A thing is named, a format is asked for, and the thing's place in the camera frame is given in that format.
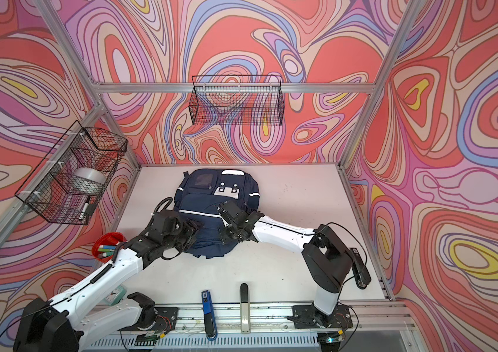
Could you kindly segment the navy blue backpack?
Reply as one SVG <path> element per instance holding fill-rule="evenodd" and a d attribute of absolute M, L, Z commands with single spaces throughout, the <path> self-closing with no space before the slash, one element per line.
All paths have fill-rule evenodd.
<path fill-rule="evenodd" d="M 187 253 L 196 258 L 221 258 L 238 245 L 238 241 L 223 239 L 220 235 L 224 222 L 218 208 L 228 201 L 249 213 L 259 208 L 259 184 L 251 174 L 235 169 L 197 169 L 183 173 L 174 195 L 174 210 L 203 224 Z"/>

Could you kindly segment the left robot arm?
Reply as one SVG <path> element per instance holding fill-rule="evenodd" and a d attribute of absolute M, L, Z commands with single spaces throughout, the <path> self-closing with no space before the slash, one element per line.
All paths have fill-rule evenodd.
<path fill-rule="evenodd" d="M 14 351 L 82 351 L 103 337 L 127 327 L 152 328 L 160 319 L 148 296 L 131 293 L 115 306 L 93 308 L 128 279 L 162 259 L 170 249 L 183 253 L 202 228 L 176 211 L 160 211 L 149 227 L 120 243 L 112 259 L 85 279 L 51 299 L 34 299 L 23 310 Z"/>

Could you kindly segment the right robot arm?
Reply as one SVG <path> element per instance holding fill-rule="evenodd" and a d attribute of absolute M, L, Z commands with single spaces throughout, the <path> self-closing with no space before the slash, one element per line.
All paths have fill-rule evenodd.
<path fill-rule="evenodd" d="M 313 307 L 324 316 L 333 314 L 344 281 L 356 256 L 327 224 L 316 229 L 284 224 L 259 211 L 243 211 L 232 201 L 218 205 L 223 240 L 268 243 L 302 255 L 317 285 Z"/>

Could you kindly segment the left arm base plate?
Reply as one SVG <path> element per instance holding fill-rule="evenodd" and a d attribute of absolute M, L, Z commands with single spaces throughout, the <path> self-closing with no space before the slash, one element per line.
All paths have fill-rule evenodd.
<path fill-rule="evenodd" d="M 154 331 L 155 333 L 169 333 L 177 325 L 178 307 L 156 307 L 153 312 L 140 314 L 139 321 L 120 331 Z"/>

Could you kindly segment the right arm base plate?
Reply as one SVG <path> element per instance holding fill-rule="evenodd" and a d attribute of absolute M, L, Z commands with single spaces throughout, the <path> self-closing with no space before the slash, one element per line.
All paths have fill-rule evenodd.
<path fill-rule="evenodd" d="M 314 305 L 294 305 L 292 315 L 287 319 L 293 322 L 296 329 L 342 329 L 354 326 L 350 308 L 337 304 L 330 314 L 325 314 Z"/>

